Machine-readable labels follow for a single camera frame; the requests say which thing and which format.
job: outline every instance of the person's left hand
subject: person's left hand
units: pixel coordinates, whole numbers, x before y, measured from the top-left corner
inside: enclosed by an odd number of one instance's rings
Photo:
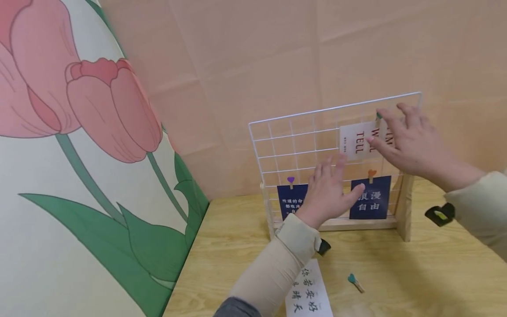
[[[319,229],[328,219],[337,218],[349,210],[365,190],[359,184],[347,195],[343,194],[343,169],[346,156],[339,154],[336,168],[331,166],[332,157],[320,163],[308,181],[305,202],[296,217],[308,226]]]

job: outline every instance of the wooden base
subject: wooden base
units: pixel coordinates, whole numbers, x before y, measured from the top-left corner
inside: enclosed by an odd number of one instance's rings
[[[399,191],[400,193],[394,207],[394,214],[389,214],[387,219],[352,220],[345,217],[329,219],[319,228],[319,231],[396,229],[403,241],[409,242],[412,226],[413,183],[414,177],[412,175],[401,175],[398,177],[391,191]],[[273,239],[275,230],[281,226],[282,220],[280,215],[274,215],[270,195],[263,183],[261,183],[261,191],[263,193],[264,207],[266,208],[269,234],[271,239]]]

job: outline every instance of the finger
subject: finger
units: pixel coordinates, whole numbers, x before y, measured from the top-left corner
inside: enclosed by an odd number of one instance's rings
[[[331,156],[328,157],[322,165],[322,176],[331,177]]]
[[[421,126],[424,130],[433,130],[433,126],[427,116],[421,116]]]
[[[312,188],[313,186],[313,183],[315,182],[315,178],[312,176],[310,176],[310,178],[308,179],[308,189]]]
[[[338,156],[338,161],[336,162],[335,174],[333,178],[337,182],[341,182],[343,180],[343,170],[345,168],[345,162],[347,161],[347,156],[345,154],[341,154]]]
[[[398,103],[396,107],[405,115],[405,123],[409,129],[421,126],[421,116],[416,107],[411,107],[403,102]]]
[[[347,195],[343,195],[343,204],[346,210],[349,210],[352,206],[354,206],[355,202],[361,197],[363,192],[365,191],[365,185],[359,184],[354,189],[350,191]]]
[[[387,123],[387,127],[391,129],[394,135],[399,135],[402,131],[405,131],[406,128],[403,126],[398,118],[388,109],[377,109],[377,112],[380,113],[382,118]]]
[[[366,138],[366,141],[370,144],[371,147],[377,149],[377,151],[379,151],[379,153],[389,162],[396,154],[396,151],[398,151],[397,149],[390,147],[385,141],[381,140],[377,136],[370,136]]]
[[[318,163],[317,166],[315,167],[315,172],[313,173],[313,180],[315,182],[318,182],[321,176],[322,176],[322,163]]]

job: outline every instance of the pink tulip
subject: pink tulip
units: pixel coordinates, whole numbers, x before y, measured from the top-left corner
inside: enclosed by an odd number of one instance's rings
[[[42,137],[80,126],[127,163],[142,160],[162,138],[126,60],[79,60],[60,0],[2,0],[0,135]]]
[[[2,0],[0,21],[0,134],[41,137],[78,129],[65,90],[65,68],[79,61],[65,5]]]
[[[74,113],[105,152],[132,163],[157,149],[162,139],[160,121],[127,60],[74,63],[66,75]]]

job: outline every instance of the dark blue card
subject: dark blue card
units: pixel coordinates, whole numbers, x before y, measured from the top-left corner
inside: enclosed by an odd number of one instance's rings
[[[308,184],[293,185],[292,189],[289,185],[277,186],[278,200],[280,201],[280,210],[282,211],[282,219],[285,220],[289,214],[294,214],[305,201]]]
[[[373,178],[373,184],[370,184],[368,179],[354,180],[352,188],[361,183],[366,188],[363,195],[350,209],[349,219],[386,219],[391,176]]]

